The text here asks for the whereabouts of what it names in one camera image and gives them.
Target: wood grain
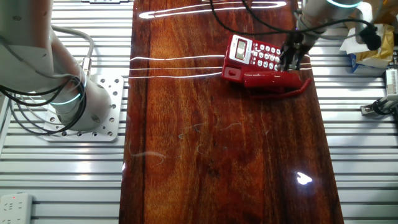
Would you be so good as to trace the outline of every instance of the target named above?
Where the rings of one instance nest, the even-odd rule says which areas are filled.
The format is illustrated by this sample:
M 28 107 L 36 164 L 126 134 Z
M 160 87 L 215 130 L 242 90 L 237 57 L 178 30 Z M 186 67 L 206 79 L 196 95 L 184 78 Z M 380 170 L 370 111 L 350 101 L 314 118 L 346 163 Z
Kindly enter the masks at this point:
M 226 2 L 216 8 L 229 8 L 217 11 L 228 26 L 267 31 Z M 295 7 L 256 13 L 291 29 Z M 343 223 L 314 84 L 295 98 L 252 101 L 219 75 L 194 77 L 221 71 L 231 35 L 209 9 L 134 2 L 119 222 Z M 249 38 L 282 45 L 285 35 Z M 300 174 L 312 181 L 300 184 Z

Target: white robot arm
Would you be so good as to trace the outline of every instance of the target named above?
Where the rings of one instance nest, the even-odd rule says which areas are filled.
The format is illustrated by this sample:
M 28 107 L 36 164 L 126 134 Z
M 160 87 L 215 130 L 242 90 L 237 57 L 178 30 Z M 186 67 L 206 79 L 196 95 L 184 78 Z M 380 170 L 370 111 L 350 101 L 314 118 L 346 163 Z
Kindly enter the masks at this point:
M 10 96 L 56 90 L 42 97 L 50 100 L 58 119 L 65 126 L 74 123 L 71 130 L 91 130 L 107 117 L 111 100 L 88 78 L 93 46 L 82 68 L 55 35 L 54 30 L 68 31 L 52 28 L 52 3 L 0 0 L 0 90 Z
M 362 0 L 308 0 L 300 15 L 297 16 L 297 30 L 307 30 L 334 21 L 347 19 L 356 12 L 357 19 L 372 22 L 372 7 Z M 280 68 L 282 70 L 300 69 L 300 61 L 313 47 L 327 27 L 310 32 L 289 34 L 282 46 Z M 365 43 L 369 49 L 376 50 L 381 45 L 381 39 L 376 34 L 374 26 L 356 23 L 356 40 Z

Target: black cable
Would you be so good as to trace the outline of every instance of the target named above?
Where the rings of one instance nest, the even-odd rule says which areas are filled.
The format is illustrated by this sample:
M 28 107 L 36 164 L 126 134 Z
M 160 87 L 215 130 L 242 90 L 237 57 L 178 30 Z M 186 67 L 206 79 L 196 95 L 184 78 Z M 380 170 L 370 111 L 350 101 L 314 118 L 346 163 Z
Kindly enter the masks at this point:
M 47 94 L 50 94 L 50 93 L 53 93 L 53 92 L 57 91 L 57 90 L 58 90 L 59 88 L 61 88 L 61 87 L 62 87 L 62 85 L 59 85 L 59 86 L 57 86 L 57 87 L 55 87 L 55 88 L 53 88 L 53 89 L 51 89 L 51 90 L 49 90 L 49 91 L 45 91 L 45 92 L 42 92 L 42 93 L 24 93 L 24 92 L 17 91 L 17 90 L 13 90 L 13 89 L 10 89 L 10 88 L 5 87 L 5 86 L 3 86 L 3 85 L 0 85 L 0 89 L 6 90 L 6 91 L 8 91 L 8 92 L 15 93 L 15 94 L 18 94 L 18 95 L 25 95 L 25 96 L 42 96 L 42 95 L 47 95 Z
M 86 93 L 85 93 L 85 90 L 84 90 L 84 88 L 85 88 L 84 85 L 82 84 L 82 82 L 79 82 L 79 81 L 76 81 L 76 80 L 74 80 L 74 82 L 75 82 L 76 85 L 79 85 L 78 90 L 80 90 L 80 94 L 81 94 L 80 97 L 83 97 L 83 99 L 80 101 L 80 105 L 79 105 L 78 111 L 76 112 L 76 113 L 77 113 L 77 116 L 75 117 L 75 119 L 74 119 L 71 123 L 69 123 L 68 125 L 66 125 L 64 128 L 62 128 L 62 129 L 60 129 L 60 130 L 58 130 L 58 131 L 51 131 L 51 130 L 48 130 L 48 129 L 45 129 L 45 128 L 42 128 L 42 127 L 36 125 L 35 123 L 33 123 L 33 122 L 26 116 L 26 114 L 22 111 L 22 108 L 21 108 L 20 104 L 17 103 L 18 109 L 19 109 L 19 111 L 21 112 L 21 114 L 23 115 L 23 117 L 25 117 L 25 119 L 28 120 L 31 124 L 33 124 L 36 128 L 39 128 L 39 129 L 45 131 L 45 133 L 38 133 L 38 132 L 35 132 L 35 131 L 30 130 L 29 128 L 27 128 L 26 126 L 24 126 L 24 125 L 21 123 L 21 121 L 19 121 L 19 119 L 17 118 L 17 116 L 16 116 L 16 114 L 15 114 L 14 108 L 12 107 L 12 103 L 11 103 L 11 100 L 10 100 L 9 106 L 10 106 L 10 109 L 11 109 L 11 114 L 13 115 L 13 117 L 14 117 L 16 123 L 19 124 L 19 125 L 20 125 L 23 129 L 25 129 L 26 131 L 28 131 L 28 132 L 30 132 L 30 133 L 32 133 L 32 134 L 41 135 L 41 136 L 43 136 L 43 135 L 50 135 L 50 134 L 56 134 L 56 133 L 62 133 L 62 132 L 64 132 L 64 131 L 66 131 L 66 130 L 72 128 L 72 127 L 79 121 L 79 119 L 83 116 L 83 113 L 85 112 L 86 105 L 87 105 L 87 102 L 86 102 Z
M 250 14 L 253 16 L 253 18 L 255 18 L 255 20 L 257 20 L 257 21 L 261 22 L 262 24 L 264 24 L 265 26 L 267 26 L 267 27 L 269 27 L 269 28 L 271 28 L 271 29 L 277 30 L 277 31 L 275 31 L 275 32 L 248 33 L 248 32 L 241 32 L 241 31 L 238 31 L 238 30 L 234 30 L 234 29 L 232 29 L 232 28 L 226 26 L 226 25 L 219 19 L 219 17 L 217 16 L 216 11 L 215 11 L 215 9 L 214 9 L 213 0 L 210 0 L 211 12 L 213 13 L 213 15 L 214 15 L 215 19 L 217 20 L 218 24 L 219 24 L 220 26 L 222 26 L 224 29 L 226 29 L 226 30 L 228 30 L 228 31 L 230 31 L 230 32 L 234 32 L 234 33 L 236 33 L 236 34 L 240 34 L 240 35 L 271 35 L 271 34 L 283 34 L 283 33 L 285 33 L 285 34 L 303 33 L 303 32 L 315 31 L 315 30 L 320 29 L 320 28 L 332 26 L 332 25 L 335 25 L 335 24 L 343 23 L 343 22 L 360 22 L 360 23 L 366 24 L 368 27 L 373 27 L 373 24 L 371 24 L 371 23 L 368 22 L 368 21 L 361 20 L 361 19 L 341 19 L 341 20 L 338 20 L 338 21 L 327 22 L 327 23 L 325 23 L 325 24 L 323 24 L 323 25 L 320 25 L 320 26 L 318 26 L 318 27 L 314 27 L 314 28 L 310 28 L 310 29 L 305 29 L 305 30 L 283 30 L 283 29 L 280 29 L 280 28 L 277 28 L 277 27 L 273 27 L 273 26 L 271 26 L 271 25 L 265 23 L 264 21 L 260 20 L 260 18 L 258 18 L 258 17 L 252 12 L 252 10 L 250 9 L 250 7 L 248 7 L 248 5 L 244 2 L 244 0 L 242 0 L 242 2 L 243 2 L 243 4 L 245 5 L 246 10 L 248 11 L 248 13 L 250 13 Z
M 10 98 L 11 100 L 13 100 L 13 101 L 15 101 L 15 102 L 17 102 L 17 103 L 19 103 L 19 104 L 21 104 L 21 105 L 24 105 L 24 106 L 32 106 L 32 107 L 35 107 L 35 106 L 44 106 L 44 105 L 47 105 L 47 104 L 53 102 L 53 100 L 56 99 L 56 97 L 57 97 L 57 96 L 61 93 L 61 91 L 65 88 L 65 86 L 66 86 L 68 83 L 70 83 L 72 80 L 76 80 L 76 79 L 79 80 L 79 78 L 77 78 L 77 77 L 71 77 L 71 79 L 69 79 L 69 81 L 67 81 L 67 82 L 65 82 L 64 84 L 62 84 L 62 85 L 60 85 L 59 87 L 57 87 L 57 88 L 58 88 L 57 92 L 55 92 L 55 94 L 54 94 L 49 100 L 47 100 L 47 101 L 45 101 L 45 102 L 43 102 L 43 103 L 26 103 L 26 102 L 23 102 L 23 101 L 19 100 L 18 98 L 16 98 L 15 96 L 13 96 L 12 94 L 8 93 L 8 92 L 7 92 L 5 89 L 3 89 L 3 88 L 0 88 L 0 92 L 3 93 L 4 95 L 6 95 L 6 96 L 7 96 L 8 98 Z

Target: metal mounting plate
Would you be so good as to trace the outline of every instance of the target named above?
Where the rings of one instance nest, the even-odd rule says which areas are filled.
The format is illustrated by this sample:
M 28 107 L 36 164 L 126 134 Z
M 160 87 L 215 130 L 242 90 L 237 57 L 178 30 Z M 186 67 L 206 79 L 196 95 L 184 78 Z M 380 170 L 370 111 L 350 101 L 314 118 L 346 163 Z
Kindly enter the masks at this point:
M 87 132 L 66 131 L 63 133 L 53 134 L 51 136 L 44 136 L 48 142 L 111 142 L 118 137 L 119 117 L 121 111 L 121 102 L 123 95 L 124 79 L 122 76 L 107 76 L 107 75 L 91 75 L 91 80 L 102 87 L 109 93 L 111 97 L 111 105 L 116 105 L 111 108 L 108 117 L 94 130 Z M 60 123 L 57 116 L 51 112 L 47 112 L 45 117 L 47 121 L 53 123 Z M 59 130 L 63 125 L 55 125 L 45 123 L 44 128 L 49 130 Z

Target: power outlet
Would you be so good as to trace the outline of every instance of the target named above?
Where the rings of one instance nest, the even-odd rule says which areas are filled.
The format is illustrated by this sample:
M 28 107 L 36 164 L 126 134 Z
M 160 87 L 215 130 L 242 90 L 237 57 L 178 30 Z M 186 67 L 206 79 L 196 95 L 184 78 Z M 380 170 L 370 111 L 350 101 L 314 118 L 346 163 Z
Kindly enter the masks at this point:
M 0 198 L 0 224 L 29 224 L 31 215 L 31 195 L 20 193 Z

